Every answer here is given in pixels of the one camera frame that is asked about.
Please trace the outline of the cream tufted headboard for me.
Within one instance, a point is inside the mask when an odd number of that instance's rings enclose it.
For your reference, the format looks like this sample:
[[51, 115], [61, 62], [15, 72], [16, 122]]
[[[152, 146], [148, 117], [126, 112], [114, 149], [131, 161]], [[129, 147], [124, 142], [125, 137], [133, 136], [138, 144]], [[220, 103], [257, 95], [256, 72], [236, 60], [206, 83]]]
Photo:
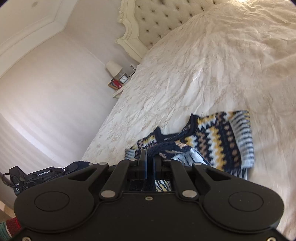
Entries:
[[123, 0], [119, 8], [118, 22], [125, 26], [125, 33], [115, 42], [133, 60], [140, 63], [147, 51], [165, 35], [192, 17], [225, 2], [218, 0]]

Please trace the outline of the small bedside clock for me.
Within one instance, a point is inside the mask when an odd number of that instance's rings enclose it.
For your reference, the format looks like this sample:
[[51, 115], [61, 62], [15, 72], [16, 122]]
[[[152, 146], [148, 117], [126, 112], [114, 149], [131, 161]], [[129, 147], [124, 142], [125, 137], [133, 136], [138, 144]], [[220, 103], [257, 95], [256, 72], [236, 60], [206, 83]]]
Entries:
[[128, 81], [128, 76], [126, 74], [122, 75], [120, 80], [119, 80], [122, 84], [125, 84], [126, 81]]

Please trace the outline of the white bedside lamp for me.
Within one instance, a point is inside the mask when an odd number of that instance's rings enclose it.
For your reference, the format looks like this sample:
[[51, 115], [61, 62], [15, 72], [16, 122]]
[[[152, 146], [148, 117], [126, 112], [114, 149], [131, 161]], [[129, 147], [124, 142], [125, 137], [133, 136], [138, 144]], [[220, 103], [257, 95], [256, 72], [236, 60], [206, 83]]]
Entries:
[[105, 66], [112, 77], [118, 75], [118, 73], [122, 70], [122, 66], [112, 60], [108, 61]]

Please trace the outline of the patterned knit sweater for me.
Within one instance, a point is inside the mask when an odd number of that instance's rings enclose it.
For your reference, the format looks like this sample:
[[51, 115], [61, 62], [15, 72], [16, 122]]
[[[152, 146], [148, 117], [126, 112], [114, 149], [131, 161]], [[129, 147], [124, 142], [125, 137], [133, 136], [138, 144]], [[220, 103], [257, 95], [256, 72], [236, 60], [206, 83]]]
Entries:
[[249, 111], [222, 111], [208, 116], [192, 114], [180, 132], [168, 135], [157, 127], [126, 149], [125, 158], [138, 159], [142, 150], [147, 151], [148, 159], [159, 155], [187, 167], [201, 163], [247, 179], [248, 170], [254, 166]]

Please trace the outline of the cream embroidered bedspread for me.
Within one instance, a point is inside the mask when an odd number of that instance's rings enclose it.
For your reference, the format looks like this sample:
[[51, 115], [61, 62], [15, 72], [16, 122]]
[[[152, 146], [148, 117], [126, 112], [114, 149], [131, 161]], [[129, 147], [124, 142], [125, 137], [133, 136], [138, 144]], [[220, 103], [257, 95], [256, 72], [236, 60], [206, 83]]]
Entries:
[[279, 231], [295, 238], [295, 5], [230, 1], [194, 16], [150, 49], [83, 160], [124, 158], [125, 149], [156, 127], [179, 132], [191, 114], [201, 125], [220, 111], [240, 117], [241, 153], [254, 156], [248, 179], [285, 203]]

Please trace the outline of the cream left nightstand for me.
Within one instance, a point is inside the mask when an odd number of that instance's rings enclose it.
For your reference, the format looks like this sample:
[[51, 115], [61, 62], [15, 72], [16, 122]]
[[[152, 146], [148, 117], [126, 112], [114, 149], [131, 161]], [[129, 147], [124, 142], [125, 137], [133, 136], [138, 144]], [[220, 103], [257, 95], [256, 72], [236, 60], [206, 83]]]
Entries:
[[122, 87], [114, 92], [114, 94], [113, 94], [113, 98], [119, 99], [119, 97], [120, 97], [121, 94], [123, 93], [124, 89], [126, 88], [127, 84], [130, 82], [132, 76], [135, 74], [135, 72], [136, 72], [138, 66], [133, 66], [133, 65], [131, 64], [130, 67], [132, 68], [133, 73], [132, 73], [131, 75], [128, 76], [127, 81], [122, 85]]

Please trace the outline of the red book on nightstand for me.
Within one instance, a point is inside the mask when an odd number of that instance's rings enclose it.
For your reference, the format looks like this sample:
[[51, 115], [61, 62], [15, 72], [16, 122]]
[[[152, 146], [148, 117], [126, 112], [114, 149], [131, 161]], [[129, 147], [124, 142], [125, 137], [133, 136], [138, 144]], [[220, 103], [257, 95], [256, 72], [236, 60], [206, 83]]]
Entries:
[[122, 87], [122, 83], [119, 80], [112, 78], [112, 80], [108, 83], [108, 86], [114, 90], [119, 90]]

